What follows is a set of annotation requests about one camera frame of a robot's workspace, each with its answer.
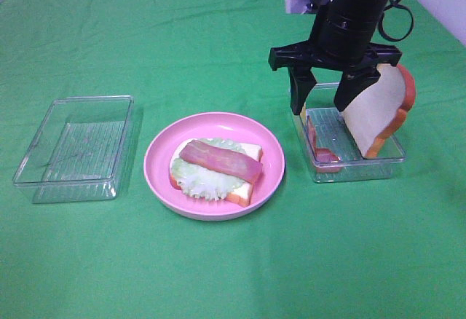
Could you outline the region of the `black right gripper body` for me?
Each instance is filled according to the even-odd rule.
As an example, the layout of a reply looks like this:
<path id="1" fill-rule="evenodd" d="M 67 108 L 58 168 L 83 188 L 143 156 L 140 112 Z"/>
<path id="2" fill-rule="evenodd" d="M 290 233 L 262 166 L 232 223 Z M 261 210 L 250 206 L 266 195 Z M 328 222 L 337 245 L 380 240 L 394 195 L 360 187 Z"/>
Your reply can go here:
<path id="1" fill-rule="evenodd" d="M 402 52 L 371 41 L 383 7 L 376 5 L 309 5 L 315 15 L 309 38 L 270 49 L 273 71 L 282 67 L 317 67 L 354 71 L 378 63 L 398 64 Z"/>

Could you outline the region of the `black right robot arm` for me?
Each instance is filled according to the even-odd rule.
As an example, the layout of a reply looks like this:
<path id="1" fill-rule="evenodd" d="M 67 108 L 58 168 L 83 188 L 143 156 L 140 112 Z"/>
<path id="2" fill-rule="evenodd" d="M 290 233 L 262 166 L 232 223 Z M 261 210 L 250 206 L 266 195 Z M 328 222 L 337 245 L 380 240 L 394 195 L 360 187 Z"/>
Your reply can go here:
<path id="1" fill-rule="evenodd" d="M 379 64 L 396 66 L 402 55 L 391 45 L 371 38 L 388 0 L 298 0 L 298 6 L 315 15 L 309 38 L 269 52 L 272 70 L 288 69 L 291 110 L 300 114 L 317 80 L 313 68 L 341 72 L 333 99 L 343 111 L 366 88 L 378 82 Z"/>

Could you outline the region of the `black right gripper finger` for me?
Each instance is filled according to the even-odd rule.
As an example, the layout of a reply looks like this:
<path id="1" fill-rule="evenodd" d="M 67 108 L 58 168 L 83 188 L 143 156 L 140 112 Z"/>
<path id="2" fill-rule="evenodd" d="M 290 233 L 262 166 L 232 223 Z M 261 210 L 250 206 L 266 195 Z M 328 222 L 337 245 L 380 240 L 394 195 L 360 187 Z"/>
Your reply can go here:
<path id="1" fill-rule="evenodd" d="M 309 93 L 317 84 L 317 80 L 310 67 L 288 67 L 288 75 L 291 87 L 291 111 L 294 115 L 300 115 Z"/>
<path id="2" fill-rule="evenodd" d="M 362 91 L 376 83 L 379 77 L 380 73 L 378 71 L 343 73 L 333 99 L 338 111 L 345 110 Z"/>

